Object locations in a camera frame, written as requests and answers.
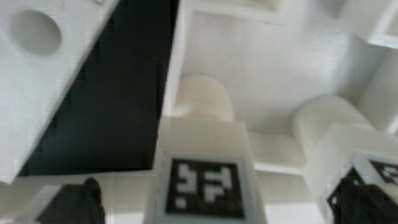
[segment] white surface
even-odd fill
[[[82,184],[89,177],[96,178],[101,186],[107,223],[142,223],[151,172],[16,178],[13,185],[0,186],[0,223],[18,217],[44,185]]]
[[[363,112],[375,128],[391,134],[398,130],[398,52],[391,51],[359,100]]]
[[[398,48],[398,2],[395,0],[348,0],[341,22],[371,43]]]
[[[316,201],[300,176],[259,172],[268,224],[322,224]]]
[[[101,6],[82,0],[0,1],[0,181],[7,183],[36,147],[116,4],[117,0]],[[25,10],[46,16],[18,16]],[[37,33],[28,33],[32,26]],[[32,46],[41,41],[50,41],[52,48]]]
[[[293,134],[307,159],[311,159],[318,141],[334,124],[373,129],[347,100],[338,96],[322,96],[306,103],[293,118]]]
[[[302,174],[306,158],[295,138],[249,132],[254,168],[286,174]]]
[[[172,116],[233,121],[229,94],[213,77],[190,75],[181,78]]]
[[[203,12],[190,18],[181,12],[165,115],[181,74],[220,80],[236,120],[265,133],[291,134],[291,116],[316,96],[338,93],[357,100],[386,49],[336,21],[341,7],[341,0],[300,1],[284,25]]]
[[[299,4],[297,0],[185,0],[190,10],[283,24]]]

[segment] white block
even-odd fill
[[[0,3],[0,181],[30,156],[117,0]]]
[[[316,145],[304,168],[304,179],[325,218],[331,218],[327,198],[352,168],[359,172],[364,183],[382,183],[368,159],[396,163],[396,138],[366,128],[334,125]]]
[[[348,0],[341,22],[368,43],[398,48],[398,2]]]
[[[375,128],[391,134],[398,130],[398,52],[391,51],[380,65],[363,98],[359,111]]]
[[[258,173],[268,224],[322,224],[318,204],[300,176]]]
[[[302,106],[293,118],[293,134],[307,160],[315,153],[318,141],[334,124],[373,129],[348,101],[338,96],[323,96]]]
[[[158,178],[149,193],[148,224],[265,223],[242,123],[162,118],[155,173]],[[180,185],[188,186],[194,192],[185,191]]]
[[[297,140],[258,132],[249,132],[249,140],[256,170],[300,175],[306,158]]]

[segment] white plastic part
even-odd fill
[[[306,158],[297,140],[258,132],[249,132],[249,140],[256,170],[300,175]]]
[[[327,219],[332,217],[327,198],[352,168],[355,167],[366,183],[382,183],[364,159],[396,163],[398,139],[368,128],[334,124],[304,167],[304,179]]]
[[[227,90],[210,76],[190,75],[181,78],[172,115],[233,121]]]
[[[0,182],[9,184],[117,2],[100,9],[89,0],[0,1]]]
[[[341,21],[368,43],[398,48],[398,2],[348,0]]]
[[[293,134],[307,160],[315,153],[318,141],[334,124],[373,129],[348,101],[338,96],[323,96],[302,106],[293,119]]]
[[[169,198],[167,189],[171,187],[171,183],[174,183],[171,182],[171,167],[174,164],[174,159],[236,165],[235,174],[238,172],[236,175],[240,177],[240,181],[233,182],[233,188],[236,187],[236,184],[240,184],[242,205],[247,215],[245,219],[231,219],[231,217],[217,218],[206,215],[192,214],[180,216],[167,212],[165,201]],[[204,170],[196,172],[203,172],[201,177],[204,178],[204,182],[197,183],[201,185],[199,189],[204,189],[203,195],[206,195],[206,197],[203,200],[206,200],[212,204],[215,198],[224,196],[224,191],[231,187],[231,170],[220,168],[220,170],[215,171]],[[149,193],[146,223],[265,223],[265,213],[261,209],[261,198],[258,191],[259,186],[252,166],[251,144],[245,125],[242,123],[199,118],[162,118],[155,156],[155,174],[158,178],[153,183],[153,193]],[[215,188],[210,188],[206,181],[212,182],[213,179],[220,180],[220,184],[215,185]]]
[[[323,217],[300,176],[258,172],[268,224],[322,224]]]
[[[363,112],[375,128],[391,134],[398,130],[398,52],[391,51],[359,100]]]

